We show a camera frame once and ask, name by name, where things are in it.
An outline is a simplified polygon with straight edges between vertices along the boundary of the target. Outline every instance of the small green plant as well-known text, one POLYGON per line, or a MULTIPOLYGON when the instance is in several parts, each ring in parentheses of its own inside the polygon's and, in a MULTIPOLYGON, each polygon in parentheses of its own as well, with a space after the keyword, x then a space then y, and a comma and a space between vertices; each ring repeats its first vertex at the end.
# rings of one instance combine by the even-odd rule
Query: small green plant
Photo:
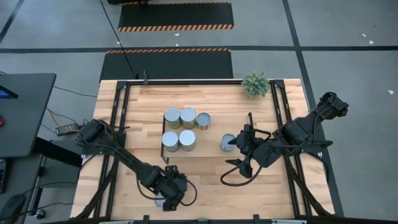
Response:
POLYGON ((250 98, 256 98, 258 96, 266 96, 271 85, 264 73, 252 72, 252 74, 246 75, 243 78, 242 86, 244 93, 250 98))

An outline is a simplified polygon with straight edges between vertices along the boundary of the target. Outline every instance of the wire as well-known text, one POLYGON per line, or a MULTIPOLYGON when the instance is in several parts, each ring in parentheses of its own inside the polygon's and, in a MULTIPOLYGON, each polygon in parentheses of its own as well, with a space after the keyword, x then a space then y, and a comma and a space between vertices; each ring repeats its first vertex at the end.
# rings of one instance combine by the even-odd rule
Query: wire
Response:
MULTIPOLYGON (((102 145, 102 144, 94 144, 93 146, 94 146, 94 147, 107 147, 108 149, 112 149, 113 152, 119 153, 118 150, 116 150, 114 147, 111 147, 111 146, 102 145)), ((121 154, 121 153, 119 153, 119 155, 122 156, 123 158, 125 158, 125 160, 129 161, 129 159, 128 159, 125 155, 123 155, 123 154, 121 154)), ((137 167, 136 167, 136 165, 135 165, 133 162, 130 162, 130 165, 132 165, 133 168, 136 170, 136 183, 137 183, 137 188, 138 188, 139 193, 140 193, 144 198, 149 199, 149 200, 167 200, 167 198, 154 198, 154 197, 150 197, 150 196, 144 194, 143 191, 142 191, 142 189, 141 189, 141 185, 140 185, 140 183, 139 183, 137 167)), ((195 198, 193 199, 193 202, 191 202, 191 203, 189 203, 189 204, 184 204, 184 203, 182 203, 182 202, 181 202, 181 204, 184 205, 184 206, 191 206, 191 205, 192 205, 193 203, 195 203, 196 200, 197 200, 197 197, 198 197, 198 190, 197 190, 197 188, 195 187, 195 185, 194 185, 192 182, 190 182, 188 179, 185 179, 185 180, 186 180, 189 184, 191 184, 192 187, 193 187, 193 189, 195 190, 195 198)))
POLYGON ((57 116, 60 116, 60 117, 69 119, 70 121, 73 121, 77 126, 79 126, 79 124, 78 124, 74 119, 71 119, 71 118, 69 118, 69 117, 67 117, 67 116, 65 116, 65 115, 62 115, 62 114, 57 114, 56 112, 50 110, 49 108, 47 108, 47 111, 49 111, 49 113, 52 114, 52 118, 53 118, 53 115, 55 114, 55 115, 57 115, 57 116))
POLYGON ((77 95, 80 95, 80 96, 88 96, 88 97, 97 98, 97 96, 95 96, 95 95, 82 94, 82 93, 78 93, 78 92, 75 92, 75 91, 71 91, 71 90, 67 90, 67 89, 64 89, 64 88, 60 88, 60 87, 57 87, 57 86, 53 86, 53 87, 57 88, 59 90, 67 91, 67 92, 74 93, 74 94, 77 94, 77 95))
MULTIPOLYGON (((107 147, 108 149, 112 149, 114 152, 119 153, 118 150, 116 150, 114 147, 111 147, 111 146, 102 145, 102 144, 95 144, 95 145, 93 145, 93 146, 94 146, 94 147, 107 147)), ((124 156, 123 154, 119 153, 119 155, 120 155, 120 156, 123 156, 123 158, 125 158, 125 160, 129 161, 129 159, 128 159, 126 156, 124 156)), ((167 198, 154 198, 154 197, 150 197, 150 196, 144 194, 144 192, 143 192, 142 189, 141 189, 141 185, 139 184, 137 167, 136 167, 136 165, 135 165, 133 162, 130 162, 130 164, 131 164, 131 165, 133 166, 133 168, 136 170, 137 188, 138 188, 139 193, 140 193, 144 198, 149 199, 149 200, 167 200, 167 198)))
POLYGON ((55 125, 57 125, 57 127, 60 127, 57 120, 54 118, 54 114, 52 113, 52 111, 50 111, 50 109, 48 109, 48 108, 47 108, 47 111, 50 113, 51 119, 55 123, 55 125))
POLYGON ((22 194, 26 194, 27 192, 30 192, 30 191, 32 191, 32 190, 34 190, 34 189, 37 189, 37 188, 40 188, 40 187, 43 187, 43 186, 47 186, 47 185, 53 185, 53 184, 77 184, 77 181, 75 181, 75 182, 59 181, 59 182, 53 182, 53 183, 48 183, 48 184, 41 184, 41 185, 39 185, 39 186, 32 187, 31 189, 26 190, 26 191, 25 191, 24 193, 22 193, 22 194))
POLYGON ((195 187, 195 184, 193 184, 192 182, 190 182, 188 179, 184 179, 184 180, 187 181, 187 182, 193 187, 193 189, 195 190, 195 198, 193 199, 193 201, 192 201, 191 203, 186 204, 186 203, 180 202, 183 206, 188 207, 188 206, 193 205, 193 204, 197 201, 197 198, 198 198, 198 189, 195 187))
POLYGON ((117 40, 118 40, 118 42, 119 42, 120 48, 122 48, 124 58, 126 59, 126 62, 127 62, 127 64, 129 65, 130 71, 131 71, 132 75, 133 75, 136 79, 138 79, 138 75, 136 75, 136 73, 135 73, 134 70, 132 69, 131 64, 130 64, 130 61, 129 61, 127 55, 126 55, 126 51, 124 50, 124 47, 123 47, 123 45, 122 45, 122 42, 120 41, 119 36, 118 36, 118 34, 116 33, 116 31, 115 31, 115 29, 114 29, 114 27, 113 27, 113 25, 112 25, 112 22, 111 22, 111 19, 110 19, 109 16, 108 16, 108 13, 106 12, 106 9, 105 9, 105 7, 104 7, 104 3, 102 2, 102 0, 99 0, 99 1, 100 1, 101 5, 102 5, 102 8, 104 9, 105 16, 106 16, 106 18, 108 19, 109 24, 111 25, 112 31, 113 31, 114 35, 116 36, 116 38, 117 38, 117 40))
POLYGON ((94 157, 95 157, 95 155, 92 155, 90 158, 88 158, 88 159, 81 165, 80 169, 83 168, 83 167, 84 167, 90 160, 92 160, 94 157))
POLYGON ((232 184, 232 183, 228 183, 228 182, 224 181, 224 177, 226 177, 228 174, 234 172, 237 168, 241 167, 243 165, 243 163, 246 162, 247 159, 249 159, 249 156, 246 156, 246 158, 238 166, 236 166, 236 167, 232 168, 231 170, 227 171, 225 174, 223 174, 220 177, 221 183, 223 183, 224 185, 227 185, 229 187, 242 187, 242 186, 245 186, 247 184, 250 184, 260 174, 260 171, 261 171, 263 165, 266 163, 266 161, 268 159, 269 153, 270 153, 270 150, 268 150, 268 152, 266 153, 266 156, 264 156, 264 160, 261 162, 261 164, 259 164, 260 167, 258 168, 256 173, 249 180, 247 180, 247 181, 245 181, 243 183, 238 183, 238 184, 232 184))
POLYGON ((51 130, 51 129, 50 129, 49 127, 47 127, 46 125, 44 125, 44 124, 40 124, 40 125, 43 126, 43 127, 45 127, 45 128, 47 128, 47 130, 51 131, 52 133, 56 134, 55 131, 51 130))
POLYGON ((79 124, 78 124, 74 119, 68 118, 67 116, 64 116, 64 115, 62 115, 62 114, 57 114, 56 112, 50 110, 49 108, 46 108, 46 109, 47 109, 47 111, 50 113, 50 116, 51 116, 52 121, 53 121, 53 122, 55 123, 55 125, 57 125, 58 127, 61 127, 61 126, 58 124, 57 120, 54 118, 54 115, 61 116, 61 117, 63 117, 63 118, 69 119, 69 120, 73 121, 73 122, 79 127, 79 124))
POLYGON ((13 216, 10 216, 10 217, 2 218, 2 219, 0 219, 0 222, 5 221, 5 220, 8 220, 8 219, 10 219, 10 218, 19 217, 19 216, 28 214, 28 213, 30 213, 30 212, 34 212, 34 211, 43 209, 43 208, 48 208, 48 207, 53 206, 53 205, 73 205, 73 202, 70 202, 70 203, 62 203, 62 202, 51 203, 51 204, 44 205, 44 206, 41 206, 41 207, 36 208, 36 209, 32 209, 32 210, 29 210, 29 211, 26 211, 26 212, 19 213, 19 214, 17 214, 17 215, 13 215, 13 216))

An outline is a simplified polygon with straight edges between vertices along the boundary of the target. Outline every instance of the wooden tabletop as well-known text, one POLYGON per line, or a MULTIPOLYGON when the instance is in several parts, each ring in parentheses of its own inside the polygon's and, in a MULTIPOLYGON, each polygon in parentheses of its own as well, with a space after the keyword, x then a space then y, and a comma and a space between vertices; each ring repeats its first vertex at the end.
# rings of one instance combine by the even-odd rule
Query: wooden tabletop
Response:
MULTIPOLYGON (((94 118, 110 120, 116 80, 102 81, 94 118)), ((307 103, 299 79, 285 80, 292 118, 308 114, 307 103)), ((124 92, 121 93, 119 108, 124 92)), ((282 98, 278 91, 279 103, 282 98)), ((126 116, 126 149, 144 162, 165 167, 160 157, 163 114, 170 107, 191 107, 197 113, 207 112, 226 125, 221 133, 239 134, 247 115, 252 112, 255 128, 273 132, 277 129, 272 95, 265 98, 249 99, 244 96, 239 85, 170 85, 170 86, 132 86, 126 116)), ((120 119, 118 111, 116 124, 120 119)), ((210 129, 217 129, 212 124, 210 129)), ((98 187, 102 157, 97 156, 80 172, 78 187, 71 217, 79 214, 90 201, 98 187)), ((170 165, 177 165, 180 172, 187 175, 198 189, 198 199, 191 207, 178 206, 175 212, 163 212, 154 202, 138 192, 135 173, 121 164, 118 170, 113 205, 113 220, 142 220, 150 215, 152 220, 178 219, 252 219, 254 214, 260 218, 293 218, 289 185, 283 159, 261 170, 251 184, 244 187, 227 187, 220 182, 220 175, 233 166, 225 163, 225 158, 181 157, 170 159, 170 165)), ((303 171, 308 188, 324 206, 333 213, 333 206, 326 183, 322 163, 309 155, 301 155, 303 171)), ((253 170, 259 167, 252 162, 253 170)), ((227 182, 243 182, 246 179, 233 172, 225 179, 227 182)), ((300 211, 304 214, 300 189, 296 187, 300 211)), ((194 192, 191 186, 183 201, 192 201, 194 192)))

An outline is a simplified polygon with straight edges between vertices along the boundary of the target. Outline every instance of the tin can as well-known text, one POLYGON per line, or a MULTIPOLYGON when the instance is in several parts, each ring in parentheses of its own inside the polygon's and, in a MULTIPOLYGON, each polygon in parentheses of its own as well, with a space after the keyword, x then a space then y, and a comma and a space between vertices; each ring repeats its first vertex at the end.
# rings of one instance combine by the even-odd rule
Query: tin can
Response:
POLYGON ((208 113, 200 113, 197 117, 198 128, 207 130, 210 128, 211 117, 208 113))
POLYGON ((155 198, 157 199, 157 200, 154 200, 156 207, 163 208, 163 204, 166 202, 166 199, 162 199, 164 197, 161 194, 156 195, 155 198))
POLYGON ((184 108, 181 111, 180 118, 185 129, 193 129, 197 125, 197 113, 192 108, 184 108))
POLYGON ((228 144, 228 142, 232 139, 234 139, 235 136, 233 134, 225 134, 222 138, 221 138, 221 144, 220 144, 220 148, 223 152, 231 152, 234 150, 235 145, 233 144, 228 144))
POLYGON ((180 114, 181 112, 178 108, 169 108, 166 110, 164 118, 170 128, 177 129, 181 126, 180 114))
POLYGON ((167 131, 162 136, 163 148, 169 152, 177 152, 180 149, 178 145, 178 136, 173 131, 167 131))
POLYGON ((182 150, 190 152, 194 150, 197 138, 195 137, 195 133, 193 131, 184 130, 180 133, 179 140, 182 150))

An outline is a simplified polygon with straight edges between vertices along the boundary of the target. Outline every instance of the gray floor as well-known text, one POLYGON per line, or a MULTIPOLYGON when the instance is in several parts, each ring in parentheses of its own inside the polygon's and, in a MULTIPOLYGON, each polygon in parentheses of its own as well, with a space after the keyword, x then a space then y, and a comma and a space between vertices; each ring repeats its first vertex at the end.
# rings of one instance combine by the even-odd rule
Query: gray floor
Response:
MULTIPOLYGON (((293 46, 282 1, 231 2, 233 30, 119 33, 119 36, 125 47, 293 46)), ((16 3, 17 0, 0 1, 0 30, 16 3)), ((289 4, 301 46, 398 45, 398 1, 289 0, 289 4)), ((105 5, 116 26, 121 6, 105 5)), ((117 46, 98 0, 25 0, 0 43, 0 50, 117 46)), ((394 209, 398 203, 394 143, 398 123, 398 52, 304 52, 303 55, 315 98, 331 90, 350 104, 348 116, 323 125, 326 138, 335 142, 329 150, 345 215, 398 220, 394 209)), ((236 78, 253 70, 270 78, 301 78, 293 51, 236 50, 231 56, 236 78)), ((104 53, 0 54, 0 71, 54 72, 57 86, 95 95, 103 60, 104 53)), ((49 103, 51 110, 79 123, 92 117, 94 106, 94 98, 60 90, 53 91, 49 103)), ((70 121, 59 118, 59 122, 70 121)), ((43 124, 55 128, 48 114, 43 124)), ((39 135, 45 139, 57 138, 45 128, 40 129, 39 135)), ((58 167, 53 174, 58 177, 66 173, 69 179, 77 176, 78 171, 70 167, 56 162, 49 165, 58 167)), ((71 187, 46 189, 42 205, 71 202, 74 197, 71 187)), ((27 223, 66 220, 70 209, 71 206, 49 208, 45 220, 28 218, 27 223)))

